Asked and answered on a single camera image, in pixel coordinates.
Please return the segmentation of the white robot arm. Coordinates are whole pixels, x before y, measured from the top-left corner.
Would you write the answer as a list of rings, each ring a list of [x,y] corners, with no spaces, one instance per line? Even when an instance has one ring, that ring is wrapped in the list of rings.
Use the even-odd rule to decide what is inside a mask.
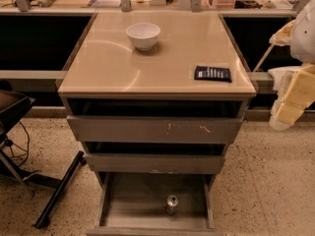
[[[309,0],[296,19],[273,34],[270,42],[288,45],[290,55],[302,63],[268,71],[278,95],[269,124],[282,131],[291,127],[315,102],[315,0]]]

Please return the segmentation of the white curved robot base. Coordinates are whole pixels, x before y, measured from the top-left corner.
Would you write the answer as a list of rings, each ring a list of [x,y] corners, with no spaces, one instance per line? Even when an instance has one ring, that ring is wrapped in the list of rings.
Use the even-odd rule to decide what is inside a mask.
[[[299,66],[285,66],[269,69],[268,74],[272,77],[274,82],[273,90],[279,91],[282,86],[289,82],[289,76],[298,69]]]

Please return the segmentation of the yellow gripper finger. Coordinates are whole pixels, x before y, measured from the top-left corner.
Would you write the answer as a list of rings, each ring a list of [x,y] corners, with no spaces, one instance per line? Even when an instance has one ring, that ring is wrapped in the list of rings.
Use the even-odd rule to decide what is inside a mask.
[[[274,33],[269,42],[275,46],[287,46],[291,44],[291,31],[295,21],[290,21]]]
[[[315,102],[315,65],[299,67],[289,82],[277,91],[269,124],[278,131],[291,127],[304,110]]]

